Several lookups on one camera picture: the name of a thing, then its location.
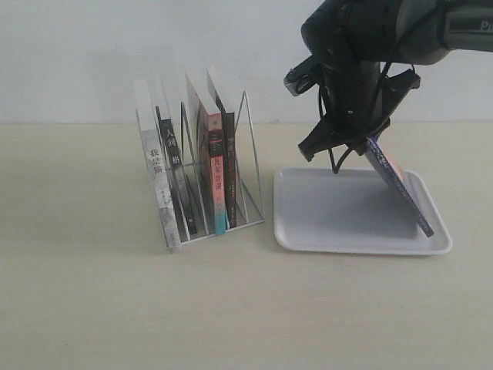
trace robotic arm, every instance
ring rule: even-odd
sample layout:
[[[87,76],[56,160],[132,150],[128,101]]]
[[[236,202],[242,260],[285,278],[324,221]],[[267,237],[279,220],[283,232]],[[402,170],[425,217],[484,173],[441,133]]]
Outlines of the robotic arm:
[[[320,122],[300,151],[310,161],[329,150],[336,173],[419,88],[414,65],[435,64],[454,49],[493,52],[493,0],[326,0],[301,35],[311,57],[284,84],[294,96],[319,86]],[[412,69],[389,78],[392,63]],[[348,150],[335,163],[332,149],[341,145]]]

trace book cover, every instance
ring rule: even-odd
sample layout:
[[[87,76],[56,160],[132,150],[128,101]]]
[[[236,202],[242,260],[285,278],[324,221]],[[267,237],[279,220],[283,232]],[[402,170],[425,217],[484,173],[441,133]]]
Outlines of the book cover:
[[[211,203],[217,235],[226,233],[226,201],[224,196],[223,123],[219,108],[206,87],[189,73],[186,91],[189,102],[193,146],[205,180],[207,199]]]
[[[210,95],[216,101],[223,118],[224,138],[224,191],[226,212],[230,228],[237,226],[236,220],[236,127],[235,112],[213,66],[207,69],[207,87]]]
[[[180,209],[185,218],[186,226],[190,234],[197,234],[195,216],[193,214],[192,194],[189,181],[183,169],[182,155],[176,141],[173,121],[169,112],[169,105],[164,93],[161,79],[154,74],[154,86],[156,89],[156,118],[159,127],[159,135],[163,148],[168,155],[169,167],[173,176],[173,182],[178,198],[181,200]]]
[[[153,189],[154,200],[158,210],[161,231],[169,251],[180,251],[182,244],[179,236],[178,223],[171,197],[169,179],[166,175],[165,158],[159,139],[153,105],[146,80],[134,82],[136,97],[136,115],[142,141],[147,172]]]
[[[385,183],[399,193],[416,218],[419,227],[424,231],[424,234],[427,237],[432,237],[434,231],[413,198],[413,192],[408,184],[405,172],[384,153],[377,140],[373,137],[367,138],[367,152],[365,156]]]

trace plastic tray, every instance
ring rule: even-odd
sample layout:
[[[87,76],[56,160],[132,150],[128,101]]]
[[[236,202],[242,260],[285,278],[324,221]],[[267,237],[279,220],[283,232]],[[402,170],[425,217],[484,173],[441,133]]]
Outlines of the plastic tray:
[[[434,228],[427,238],[402,200],[374,170],[287,168],[274,177],[274,233],[292,251],[436,255],[452,239],[423,180],[406,171]]]

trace beige table surface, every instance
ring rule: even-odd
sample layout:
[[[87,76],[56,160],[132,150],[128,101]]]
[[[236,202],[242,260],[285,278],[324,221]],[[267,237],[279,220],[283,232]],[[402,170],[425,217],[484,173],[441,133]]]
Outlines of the beige table surface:
[[[265,224],[168,255],[134,125],[0,126],[0,368],[493,368],[493,124],[382,138],[448,225],[439,257],[279,247],[273,174],[328,164],[309,130],[256,127]]]

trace white wall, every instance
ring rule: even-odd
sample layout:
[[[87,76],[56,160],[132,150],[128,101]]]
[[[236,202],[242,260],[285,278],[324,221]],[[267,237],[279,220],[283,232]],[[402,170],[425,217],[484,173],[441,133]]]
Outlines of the white wall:
[[[299,29],[321,1],[4,0],[0,123],[133,122],[134,79],[158,69],[177,97],[181,68],[206,63],[235,104],[248,89],[257,121],[314,121],[314,93],[295,99],[283,78],[307,56]],[[423,86],[394,119],[493,119],[491,62],[455,52],[420,67]]]

